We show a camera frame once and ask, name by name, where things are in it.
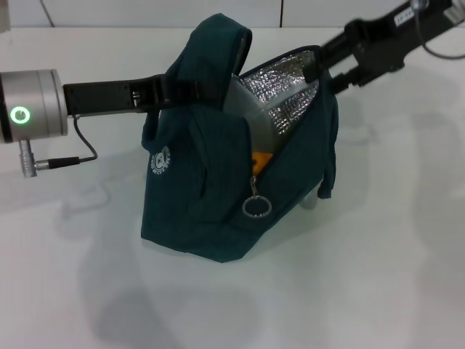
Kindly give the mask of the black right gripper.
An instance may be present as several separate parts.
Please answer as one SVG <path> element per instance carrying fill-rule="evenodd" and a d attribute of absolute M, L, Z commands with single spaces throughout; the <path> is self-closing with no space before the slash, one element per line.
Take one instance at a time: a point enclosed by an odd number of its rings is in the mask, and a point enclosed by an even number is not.
<path fill-rule="evenodd" d="M 452 9 L 453 0 L 426 0 L 422 9 L 408 0 L 375 20 L 353 20 L 315 53 L 315 60 L 304 67 L 305 81 L 319 79 L 348 57 L 358 66 L 331 79 L 332 93 L 394 73 L 404 67 L 410 52 L 454 27 Z"/>

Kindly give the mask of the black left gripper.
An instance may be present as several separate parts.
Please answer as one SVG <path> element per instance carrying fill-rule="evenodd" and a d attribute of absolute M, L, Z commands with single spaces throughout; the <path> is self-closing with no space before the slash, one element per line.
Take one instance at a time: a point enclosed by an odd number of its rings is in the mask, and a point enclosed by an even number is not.
<path fill-rule="evenodd" d="M 65 84 L 63 92 L 72 116 L 147 113 L 165 105 L 221 105 L 224 93 L 214 80 L 171 79 L 163 74 L 143 79 Z"/>

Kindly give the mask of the yellow orange pear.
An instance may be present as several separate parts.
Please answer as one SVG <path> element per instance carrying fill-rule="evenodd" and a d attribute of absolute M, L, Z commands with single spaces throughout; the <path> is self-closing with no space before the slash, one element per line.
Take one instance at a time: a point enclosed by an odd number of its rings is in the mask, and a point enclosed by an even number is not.
<path fill-rule="evenodd" d="M 265 168 L 272 157 L 272 153 L 253 152 L 251 154 L 253 176 L 257 176 Z"/>

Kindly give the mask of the dark teal lunch bag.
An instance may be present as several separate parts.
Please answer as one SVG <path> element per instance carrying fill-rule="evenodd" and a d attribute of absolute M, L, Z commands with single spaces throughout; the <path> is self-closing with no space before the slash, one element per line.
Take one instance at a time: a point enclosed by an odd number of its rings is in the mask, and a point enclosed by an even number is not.
<path fill-rule="evenodd" d="M 251 40 L 250 29 L 222 14 L 190 34 L 178 76 L 214 78 L 224 100 L 147 115 L 143 239 L 216 262 L 239 260 L 308 194 L 331 197 L 338 103 L 329 73 L 311 83 L 302 73 L 320 47 L 299 47 L 243 71 Z M 246 120 L 223 111 L 233 76 L 272 122 L 275 151 L 257 176 Z"/>

